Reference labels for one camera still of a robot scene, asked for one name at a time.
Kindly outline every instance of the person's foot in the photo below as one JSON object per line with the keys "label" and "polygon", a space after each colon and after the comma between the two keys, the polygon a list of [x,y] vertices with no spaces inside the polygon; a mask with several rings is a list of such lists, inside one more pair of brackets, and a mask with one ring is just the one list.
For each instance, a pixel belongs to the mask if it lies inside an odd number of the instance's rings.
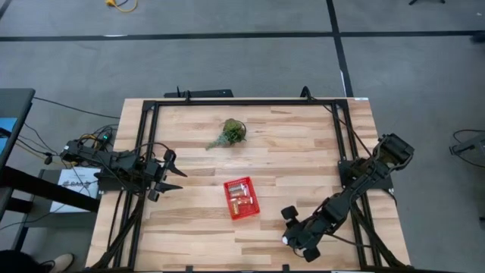
{"label": "person's foot", "polygon": [[41,265],[45,266],[48,273],[61,273],[66,271],[74,262],[74,255],[71,253],[63,254],[53,261],[43,262]]}

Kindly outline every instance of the red plastic basket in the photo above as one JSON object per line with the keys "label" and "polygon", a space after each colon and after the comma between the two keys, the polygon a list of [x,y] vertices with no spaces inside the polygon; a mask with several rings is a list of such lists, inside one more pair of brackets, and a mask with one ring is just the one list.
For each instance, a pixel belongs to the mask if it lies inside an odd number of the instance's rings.
{"label": "red plastic basket", "polygon": [[[229,188],[235,187],[238,184],[243,184],[248,188],[249,196],[252,197],[252,204],[238,206],[239,214],[235,215],[234,211],[232,210],[232,203],[230,201],[231,198],[229,196]],[[229,207],[230,217],[233,220],[241,219],[241,218],[248,217],[250,215],[255,215],[255,214],[259,213],[258,199],[256,199],[256,192],[255,192],[255,188],[252,186],[251,178],[244,177],[244,178],[240,178],[238,180],[229,181],[229,182],[224,183],[224,192],[226,193],[227,206]]]}

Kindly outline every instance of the green plant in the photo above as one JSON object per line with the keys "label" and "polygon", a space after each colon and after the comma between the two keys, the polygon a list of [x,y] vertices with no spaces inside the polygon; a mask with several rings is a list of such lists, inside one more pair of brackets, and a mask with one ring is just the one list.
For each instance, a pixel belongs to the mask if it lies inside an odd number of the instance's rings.
{"label": "green plant", "polygon": [[244,138],[245,136],[246,126],[244,123],[230,118],[224,122],[224,128],[219,137],[215,141],[209,143],[205,149],[208,150],[217,146],[231,146],[234,143],[240,143],[241,141],[246,140]]}

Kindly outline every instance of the wooden table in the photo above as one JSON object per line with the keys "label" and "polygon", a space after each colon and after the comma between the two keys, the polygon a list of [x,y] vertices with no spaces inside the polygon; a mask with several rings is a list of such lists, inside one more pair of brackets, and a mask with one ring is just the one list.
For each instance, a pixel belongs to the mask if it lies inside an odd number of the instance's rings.
{"label": "wooden table", "polygon": [[[125,100],[115,150],[135,146],[142,101]],[[372,149],[377,132],[369,101],[349,99],[349,107],[355,132]],[[228,118],[246,124],[247,141],[205,151]],[[321,257],[311,263],[281,243],[282,208],[296,206],[303,219],[326,197],[341,191],[332,115],[323,107],[161,107],[157,128],[155,140],[175,149],[177,167],[189,177],[170,176],[167,182],[183,189],[160,195],[158,202],[145,202],[136,270],[185,270],[186,265],[194,265],[194,270],[281,270],[283,264],[292,270],[359,268],[355,247],[332,237],[323,237]],[[154,152],[162,157],[164,149],[155,146]],[[359,155],[365,155],[361,147]],[[232,221],[222,184],[245,176],[253,181],[261,213]],[[102,197],[88,266],[106,250],[117,195]],[[368,195],[376,231],[398,259],[409,263],[394,201],[382,190],[369,190]],[[354,241],[351,221],[336,234]],[[129,236],[122,265],[127,263],[130,241]],[[366,254],[371,263],[370,250]]]}

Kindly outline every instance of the black table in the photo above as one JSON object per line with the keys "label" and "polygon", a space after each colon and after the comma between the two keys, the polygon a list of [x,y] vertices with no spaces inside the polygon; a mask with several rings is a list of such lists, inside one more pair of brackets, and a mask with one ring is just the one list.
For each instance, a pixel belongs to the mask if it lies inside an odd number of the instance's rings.
{"label": "black table", "polygon": [[6,133],[8,139],[0,154],[0,221],[5,210],[22,213],[29,213],[32,210],[31,201],[11,197],[14,190],[21,190],[34,196],[97,212],[99,200],[58,186],[57,181],[52,183],[6,165],[8,156],[14,148],[29,113],[34,94],[34,89],[0,89],[0,118],[17,119],[13,128],[8,129],[9,132]]}

